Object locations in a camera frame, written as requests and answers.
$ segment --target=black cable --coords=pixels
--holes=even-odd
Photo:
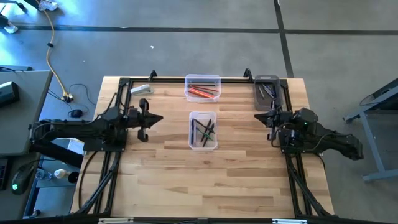
[[[58,159],[36,159],[36,160],[28,162],[27,164],[31,164],[31,163],[34,163],[37,161],[56,161],[56,160],[58,160]]]
[[[11,69],[11,68],[6,68],[6,67],[0,66],[0,72],[16,72],[16,71],[24,72],[21,69]]]
[[[314,153],[321,161],[323,164],[323,170],[326,172],[326,166],[325,166],[325,161],[322,159],[322,157],[318,153]]]
[[[37,162],[37,161],[57,161],[57,160],[58,159],[35,159],[35,160],[30,161],[30,162],[28,162],[28,163],[26,163],[24,165],[21,165],[20,167],[27,166],[27,165],[32,164],[32,163]]]
[[[81,188],[83,187],[83,178],[86,174],[86,170],[88,167],[88,164],[91,162],[91,160],[94,158],[95,154],[97,154],[98,151],[95,151],[94,153],[92,153],[92,155],[88,158],[87,163],[85,165],[85,168],[83,169],[83,172],[81,173],[81,177],[80,177],[80,183],[79,183],[79,192],[78,192],[78,205],[79,205],[79,209],[81,208]]]
[[[278,133],[279,129],[280,129],[281,127],[287,125],[287,124],[293,124],[293,123],[290,123],[290,122],[283,123],[283,124],[279,125],[279,127],[275,130],[274,135],[271,137],[271,146],[272,146],[272,147],[276,147],[276,148],[279,148],[279,147],[280,147],[280,146],[275,146],[275,145],[274,145],[274,139],[275,139],[276,134]]]
[[[382,101],[382,102],[373,102],[373,103],[365,103],[364,105],[360,106],[367,106],[367,105],[373,105],[373,104],[382,104],[382,103],[387,103],[388,101]]]
[[[319,139],[319,141],[318,141],[318,143],[315,145],[315,147],[313,147],[313,148],[311,148],[311,149],[304,149],[304,150],[305,150],[305,151],[312,151],[312,150],[316,149],[316,148],[319,146],[319,144],[321,144],[322,139],[324,139],[326,136],[329,136],[329,135],[334,135],[334,136],[347,136],[348,134],[336,134],[336,133],[324,134],[324,135]]]
[[[86,89],[87,100],[88,100],[92,105],[96,106],[97,104],[96,104],[96,103],[93,103],[92,100],[90,99],[89,95],[88,95],[88,87],[87,87],[86,85],[84,85],[84,84],[82,84],[82,83],[72,84],[72,85],[69,86],[69,91],[68,91],[68,92],[70,93],[70,88],[71,88],[71,87],[73,87],[73,86],[78,86],[78,85],[83,86],[83,87]]]
[[[67,106],[69,106],[69,108],[70,108],[71,111],[73,110],[72,107],[71,107],[67,102],[61,100],[61,98],[59,98],[58,96],[54,95],[54,94],[51,93],[51,92],[47,92],[47,94],[49,94],[50,96],[54,97],[54,98],[57,99],[57,100],[60,100],[60,101],[64,102]]]
[[[51,89],[49,89],[49,91],[48,91],[47,93],[48,93],[50,96],[56,98],[57,100],[60,100],[60,101],[64,102],[66,105],[69,106],[70,111],[68,112],[68,117],[71,118],[70,113],[72,113],[73,108],[72,108],[67,102],[63,101],[59,96],[57,96],[57,94],[55,94],[54,91],[52,91]],[[76,105],[80,105],[80,106],[86,108],[86,111],[83,112],[83,115],[84,115],[84,114],[87,114],[88,112],[90,112],[89,107],[87,107],[86,105],[83,105],[83,104],[80,104],[80,103],[76,103],[76,102],[73,102],[73,103],[76,104]]]
[[[362,105],[362,102],[364,101],[364,100],[366,100],[369,96],[371,96],[372,94],[369,94],[368,96],[365,96],[362,100],[361,100],[361,102],[359,102],[359,105],[360,106],[364,106],[364,105]]]

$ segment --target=white object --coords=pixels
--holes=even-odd
[[[206,98],[202,96],[195,95],[193,93],[189,93],[189,85],[194,84],[214,84],[215,86],[203,86],[204,88],[211,88],[217,90],[217,92],[213,91],[214,94],[213,98]],[[199,103],[209,103],[209,102],[217,102],[221,95],[221,78],[218,75],[197,75],[197,74],[189,74],[185,76],[185,89],[184,89],[185,96],[187,100],[190,102],[199,102]]]
[[[8,21],[8,26],[4,28],[7,33],[13,34],[18,31],[18,27],[14,26],[11,22]]]
[[[56,178],[58,178],[58,179],[67,177],[67,176],[69,176],[69,174],[70,174],[70,172],[68,172],[68,171],[66,171],[66,170],[64,170],[64,169],[59,169],[59,170],[56,170],[56,171],[54,172],[54,176],[55,176]]]
[[[50,11],[54,11],[58,8],[58,3],[55,2],[50,2],[48,0],[41,0],[39,2],[39,6],[38,6],[38,10],[40,11],[44,11],[46,9],[50,10]]]
[[[139,87],[132,88],[130,93],[132,96],[143,95],[143,94],[151,94],[154,92],[154,89],[150,87],[150,85],[145,84]]]
[[[211,119],[211,123],[215,124],[215,126],[213,128],[213,131],[215,133],[209,134],[213,140],[208,139],[205,147],[203,147],[203,143],[205,142],[205,140],[203,140],[203,142],[200,142],[203,134],[201,132],[199,132],[198,130],[196,130],[196,127],[199,128],[203,132],[205,132],[205,128],[203,126],[201,126],[200,124],[197,124],[196,122],[193,122],[194,125],[192,127],[191,126],[192,119],[198,120],[203,125],[207,125],[209,120]],[[217,114],[216,114],[216,112],[214,112],[214,111],[192,111],[189,114],[188,145],[194,151],[213,151],[214,149],[217,148],[218,143],[217,143]]]

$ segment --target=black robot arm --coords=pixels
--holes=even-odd
[[[163,117],[148,112],[146,99],[140,100],[140,108],[142,112],[132,107],[127,115],[123,115],[119,108],[108,107],[93,121],[42,120],[30,127],[30,141],[32,144],[46,144],[56,138],[77,138],[85,142],[85,151],[114,151],[124,148],[122,144],[128,128],[141,128],[138,139],[146,142],[148,135],[145,129]]]
[[[277,128],[280,148],[284,153],[322,153],[334,149],[352,160],[363,159],[362,144],[352,134],[341,134],[324,128],[319,124],[318,116],[307,108],[294,114],[288,111],[254,115],[267,128]],[[269,139],[274,141],[276,134],[270,133]]]

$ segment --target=desk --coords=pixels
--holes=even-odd
[[[0,73],[0,83],[14,81],[19,86],[20,98],[18,102],[0,108],[0,153],[8,156],[19,155],[9,158],[12,167],[7,189],[0,191],[0,220],[16,220],[22,218],[24,214],[30,188],[22,195],[14,195],[11,192],[11,182],[21,165],[40,157],[38,153],[27,153],[29,150],[27,128],[39,118],[51,77],[52,73],[49,71]],[[33,181],[34,175],[30,179],[30,185]]]
[[[118,89],[119,78],[104,77],[96,114],[107,107]],[[287,81],[293,109],[308,107],[303,79]],[[253,117],[261,112],[254,109],[252,84],[222,84],[218,103],[188,102],[183,83],[150,85],[155,93],[132,97],[130,106],[138,106],[139,99],[145,97],[149,111],[164,119],[147,130],[149,142],[140,142],[137,130],[129,130],[111,216],[294,216],[285,157],[279,149],[271,147],[266,139],[268,130]],[[193,152],[188,146],[188,117],[195,110],[217,112],[218,149],[214,152]],[[82,187],[83,203],[98,185],[103,157],[103,152],[97,153],[88,165]],[[87,159],[85,156],[82,168]],[[324,208],[333,213],[321,160],[303,154],[303,164],[308,187]],[[107,195],[105,190],[102,205]],[[76,210],[78,187],[71,212]]]

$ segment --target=clear plastic container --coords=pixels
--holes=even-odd
[[[213,131],[210,132],[199,122],[203,126],[209,126]],[[203,133],[211,139],[206,141]],[[217,148],[217,114],[214,111],[192,111],[189,114],[188,144],[195,151],[212,151]]]
[[[254,107],[258,111],[270,111],[272,104],[278,108],[282,105],[282,89],[276,75],[258,75],[254,79]]]
[[[199,96],[192,93],[190,85],[196,90],[209,93],[211,97]],[[185,96],[190,102],[217,102],[221,95],[221,78],[218,75],[189,74],[185,77]]]

